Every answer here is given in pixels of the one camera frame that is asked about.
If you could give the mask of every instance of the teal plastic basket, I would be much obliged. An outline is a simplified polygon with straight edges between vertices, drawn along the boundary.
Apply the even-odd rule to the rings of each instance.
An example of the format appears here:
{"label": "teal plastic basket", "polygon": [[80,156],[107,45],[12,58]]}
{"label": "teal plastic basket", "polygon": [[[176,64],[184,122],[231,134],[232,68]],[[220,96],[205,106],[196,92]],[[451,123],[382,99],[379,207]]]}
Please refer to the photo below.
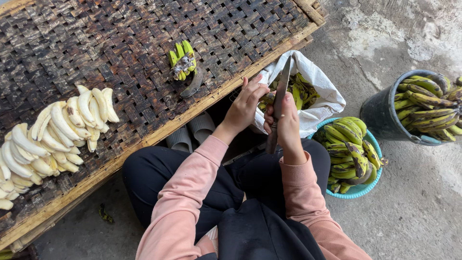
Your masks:
{"label": "teal plastic basket", "polygon": [[[330,118],[330,119],[324,120],[324,121],[320,122],[316,126],[316,128],[318,129],[318,131],[320,131],[321,127],[323,127],[326,124],[332,123],[336,119],[339,119],[339,118]],[[307,138],[311,139],[314,134],[315,133],[309,135]],[[374,147],[374,149],[376,150],[376,152],[378,154],[378,157],[381,158],[382,157],[382,151],[380,150],[380,146],[378,145],[377,140],[375,139],[375,137],[371,134],[371,132],[369,132],[369,130],[367,131],[367,135],[364,137],[364,139],[366,139],[368,142],[370,142],[372,144],[372,146]],[[326,193],[329,194],[332,197],[344,198],[344,199],[351,199],[351,198],[361,197],[361,196],[368,193],[369,191],[371,191],[374,188],[374,186],[377,184],[378,180],[380,179],[380,175],[382,175],[382,169],[383,168],[380,168],[377,171],[377,179],[374,182],[372,182],[371,184],[368,184],[368,185],[359,184],[359,185],[350,187],[350,189],[345,194],[332,193],[330,191],[330,186],[331,185],[329,184],[329,185],[327,185],[327,192]]]}

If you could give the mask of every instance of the pink sleeve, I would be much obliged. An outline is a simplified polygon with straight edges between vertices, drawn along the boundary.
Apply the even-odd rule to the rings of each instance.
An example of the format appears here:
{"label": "pink sleeve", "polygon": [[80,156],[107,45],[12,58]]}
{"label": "pink sleeve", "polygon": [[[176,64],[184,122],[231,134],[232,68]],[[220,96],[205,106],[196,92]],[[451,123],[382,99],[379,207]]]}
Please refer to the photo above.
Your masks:
{"label": "pink sleeve", "polygon": [[209,136],[184,162],[159,192],[136,259],[196,259],[203,255],[194,246],[199,208],[215,181],[228,146]]}
{"label": "pink sleeve", "polygon": [[328,260],[370,260],[371,258],[343,233],[330,217],[311,156],[305,152],[305,164],[291,166],[280,160],[286,201],[286,217],[307,226]]}

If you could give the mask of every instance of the gray slipper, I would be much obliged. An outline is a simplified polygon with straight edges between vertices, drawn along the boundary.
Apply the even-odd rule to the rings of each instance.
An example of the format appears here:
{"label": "gray slipper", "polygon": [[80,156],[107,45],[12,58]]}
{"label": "gray slipper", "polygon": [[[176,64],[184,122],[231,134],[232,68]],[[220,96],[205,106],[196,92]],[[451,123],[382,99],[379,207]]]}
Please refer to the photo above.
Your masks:
{"label": "gray slipper", "polygon": [[202,144],[215,131],[215,124],[207,112],[202,112],[188,123],[194,138]]}
{"label": "gray slipper", "polygon": [[187,153],[193,153],[193,146],[191,145],[191,138],[189,138],[188,129],[182,126],[166,139],[167,146],[174,150],[179,150]]}

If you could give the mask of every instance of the person's right hand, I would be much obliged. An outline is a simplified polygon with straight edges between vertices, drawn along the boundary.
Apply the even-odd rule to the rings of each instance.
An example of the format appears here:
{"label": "person's right hand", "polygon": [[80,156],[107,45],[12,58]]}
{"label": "person's right hand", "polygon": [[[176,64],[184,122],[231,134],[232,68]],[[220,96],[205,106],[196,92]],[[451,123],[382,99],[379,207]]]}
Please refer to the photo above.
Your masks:
{"label": "person's right hand", "polygon": [[[265,123],[263,128],[271,134],[271,125],[274,123],[273,106],[266,106]],[[282,100],[282,113],[278,121],[278,144],[284,151],[284,163],[289,165],[301,165],[306,162],[302,142],[299,133],[299,119],[297,107],[291,93],[286,92]]]}

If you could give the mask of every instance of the concrete floor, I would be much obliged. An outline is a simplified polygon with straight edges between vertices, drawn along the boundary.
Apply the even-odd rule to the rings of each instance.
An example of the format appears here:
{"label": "concrete floor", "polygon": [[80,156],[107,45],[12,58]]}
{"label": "concrete floor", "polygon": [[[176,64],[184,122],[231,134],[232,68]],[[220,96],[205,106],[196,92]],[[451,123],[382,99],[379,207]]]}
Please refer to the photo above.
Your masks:
{"label": "concrete floor", "polygon": [[[368,97],[408,70],[429,69],[452,79],[462,74],[462,1],[322,4],[328,21],[302,52],[346,99],[336,116],[359,116]],[[373,259],[462,259],[461,144],[379,143],[389,165],[378,185],[357,199],[328,196],[334,220]],[[100,203],[114,225],[100,219]],[[133,259],[142,233],[117,175],[35,245],[43,260]]]}

